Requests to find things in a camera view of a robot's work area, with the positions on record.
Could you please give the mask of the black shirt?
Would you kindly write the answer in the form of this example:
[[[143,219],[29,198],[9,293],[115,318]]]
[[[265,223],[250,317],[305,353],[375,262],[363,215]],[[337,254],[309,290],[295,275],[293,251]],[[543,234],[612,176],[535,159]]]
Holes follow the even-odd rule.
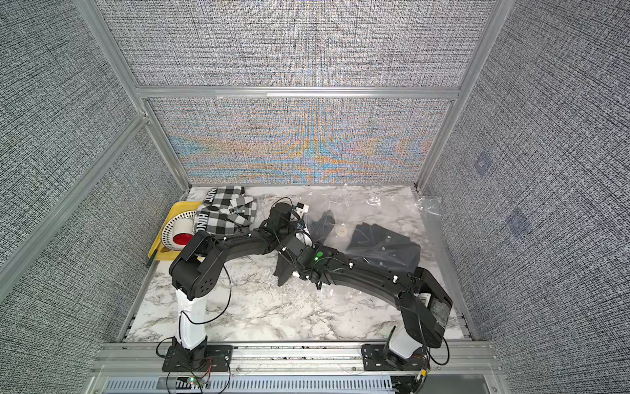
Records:
[[[354,229],[346,254],[391,270],[413,272],[418,267],[421,246],[408,236],[378,224],[361,223]]]

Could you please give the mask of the clear vacuum bag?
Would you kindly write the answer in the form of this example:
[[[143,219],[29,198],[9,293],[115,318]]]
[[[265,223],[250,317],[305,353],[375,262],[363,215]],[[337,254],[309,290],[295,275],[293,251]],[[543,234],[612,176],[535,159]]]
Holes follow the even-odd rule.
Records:
[[[318,221],[331,210],[337,225],[345,225],[346,237],[336,235],[335,228],[324,242],[339,251],[346,252],[354,229],[361,223],[378,224],[384,228],[408,236],[421,246],[419,267],[427,269],[444,285],[440,262],[436,259],[431,239],[436,236],[425,224],[436,218],[433,212],[423,211],[423,204],[412,189],[393,187],[313,187],[302,190],[293,198],[309,206],[308,218]]]

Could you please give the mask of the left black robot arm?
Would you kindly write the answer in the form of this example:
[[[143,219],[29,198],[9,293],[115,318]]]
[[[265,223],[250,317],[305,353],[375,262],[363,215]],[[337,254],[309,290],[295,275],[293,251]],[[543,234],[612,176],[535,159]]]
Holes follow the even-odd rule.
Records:
[[[304,220],[306,213],[307,205],[281,198],[254,230],[240,229],[231,236],[215,236],[206,231],[194,235],[169,269],[179,314],[175,344],[193,351],[207,341],[205,326],[214,320],[206,318],[207,295],[226,272],[227,262],[275,253],[275,275],[280,284],[302,270],[299,255],[313,244]]]

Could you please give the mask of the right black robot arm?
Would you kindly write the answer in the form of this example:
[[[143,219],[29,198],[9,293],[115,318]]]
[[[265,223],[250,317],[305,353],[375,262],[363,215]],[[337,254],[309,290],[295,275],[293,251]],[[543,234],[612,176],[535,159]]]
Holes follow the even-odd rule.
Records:
[[[377,297],[400,312],[411,339],[429,348],[441,347],[453,301],[427,269],[416,267],[410,273],[375,266],[328,246],[307,246],[295,237],[280,244],[277,251],[295,265],[301,279]]]

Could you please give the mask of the black white checkered cloth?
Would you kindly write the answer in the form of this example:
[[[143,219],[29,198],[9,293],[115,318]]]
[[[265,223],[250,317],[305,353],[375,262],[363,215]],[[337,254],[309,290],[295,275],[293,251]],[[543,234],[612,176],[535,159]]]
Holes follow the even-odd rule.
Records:
[[[244,187],[214,188],[205,195],[197,208],[194,230],[230,236],[241,229],[250,228],[257,211],[256,198],[246,195]]]

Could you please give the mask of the yellow tray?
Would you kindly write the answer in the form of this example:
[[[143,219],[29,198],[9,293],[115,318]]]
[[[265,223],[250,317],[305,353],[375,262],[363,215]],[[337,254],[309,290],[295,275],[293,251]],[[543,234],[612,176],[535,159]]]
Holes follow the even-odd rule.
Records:
[[[148,252],[149,259],[174,260],[195,234],[200,201],[175,203]]]

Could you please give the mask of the green pen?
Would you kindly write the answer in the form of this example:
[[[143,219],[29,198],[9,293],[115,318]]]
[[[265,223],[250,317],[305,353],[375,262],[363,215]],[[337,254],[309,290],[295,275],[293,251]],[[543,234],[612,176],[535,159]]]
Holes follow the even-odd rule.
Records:
[[[154,252],[153,252],[153,253],[149,256],[149,261],[148,261],[148,262],[147,262],[147,264],[146,264],[146,268],[147,268],[148,270],[150,270],[150,269],[153,267],[153,265],[154,265],[154,261],[155,261],[155,258],[156,258],[157,253],[158,253],[158,250],[155,250],[155,251],[154,251]]]

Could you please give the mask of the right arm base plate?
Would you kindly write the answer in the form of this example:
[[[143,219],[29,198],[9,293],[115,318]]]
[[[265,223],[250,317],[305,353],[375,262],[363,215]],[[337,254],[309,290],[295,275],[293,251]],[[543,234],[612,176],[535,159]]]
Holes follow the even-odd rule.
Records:
[[[361,356],[366,371],[420,371],[429,365],[428,356],[422,344],[409,348],[413,353],[404,357],[388,345],[364,344]]]

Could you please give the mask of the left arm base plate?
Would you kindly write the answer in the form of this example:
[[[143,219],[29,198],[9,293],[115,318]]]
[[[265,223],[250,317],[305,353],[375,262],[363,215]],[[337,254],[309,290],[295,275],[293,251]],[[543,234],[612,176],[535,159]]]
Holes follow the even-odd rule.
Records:
[[[193,350],[180,344],[171,345],[162,364],[162,372],[227,372],[233,346],[200,344]]]

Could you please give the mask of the aluminium front rail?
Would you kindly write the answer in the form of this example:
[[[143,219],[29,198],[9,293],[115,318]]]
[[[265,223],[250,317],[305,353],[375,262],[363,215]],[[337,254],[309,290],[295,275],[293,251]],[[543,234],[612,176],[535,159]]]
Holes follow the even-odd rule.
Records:
[[[213,367],[166,372],[167,344],[108,343],[88,373],[83,393],[508,393],[492,345],[452,340],[432,351],[441,364],[420,372],[416,359],[396,371],[370,358],[365,341],[213,342]]]

